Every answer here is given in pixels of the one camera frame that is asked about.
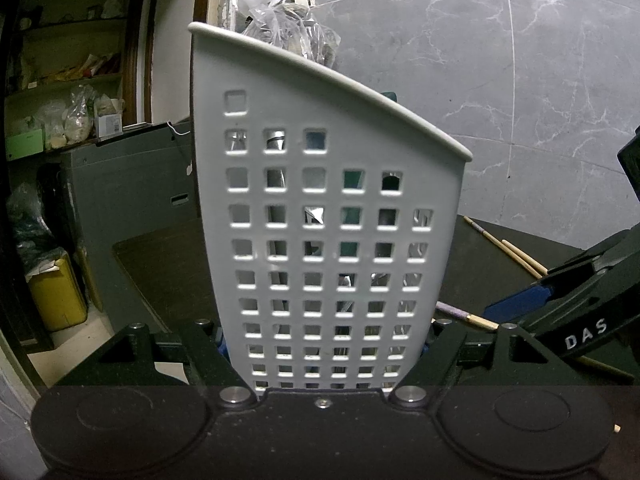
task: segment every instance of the white lettering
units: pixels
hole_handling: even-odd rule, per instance
[[[607,329],[607,323],[604,321],[604,318],[598,320],[596,328],[598,329],[598,334],[602,334]]]
[[[566,343],[567,350],[571,350],[571,348],[578,344],[578,340],[575,338],[575,335],[564,338],[564,342]]]
[[[584,343],[587,339],[593,339],[593,334],[589,332],[588,328],[582,330],[582,342]]]

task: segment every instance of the metal screw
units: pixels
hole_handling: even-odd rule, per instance
[[[330,407],[332,404],[330,399],[316,399],[316,406],[321,410]]]
[[[427,392],[420,386],[400,386],[396,388],[394,394],[403,402],[420,402],[427,396]]]
[[[227,386],[220,390],[220,399],[227,404],[240,404],[251,398],[251,392],[244,386]]]

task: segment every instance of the white plastic basket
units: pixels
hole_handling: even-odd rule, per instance
[[[202,222],[232,365],[258,393],[390,391],[422,351],[471,153],[337,72],[189,30]]]

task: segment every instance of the beige floor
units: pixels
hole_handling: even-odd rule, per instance
[[[54,350],[30,354],[29,358],[44,383],[52,386],[111,336],[113,329],[107,315],[90,306],[84,323],[51,334]],[[187,382],[184,367],[180,363],[158,362],[156,370]]]

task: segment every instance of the black circular disc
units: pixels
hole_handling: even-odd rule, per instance
[[[180,453],[207,421],[188,386],[56,386],[31,415],[52,466],[104,476],[143,470]]]
[[[438,421],[476,459],[525,474],[591,463],[613,432],[609,406],[584,386],[456,386]]]

